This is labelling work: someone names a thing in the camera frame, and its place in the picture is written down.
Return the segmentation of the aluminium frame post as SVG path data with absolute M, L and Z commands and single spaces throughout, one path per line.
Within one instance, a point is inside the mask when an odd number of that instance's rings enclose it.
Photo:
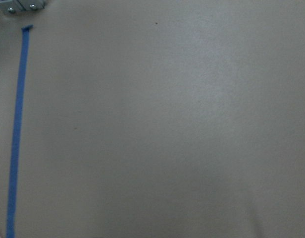
M 37 11 L 44 9 L 46 3 L 46 0 L 0 0 L 0 10 L 7 15 Z

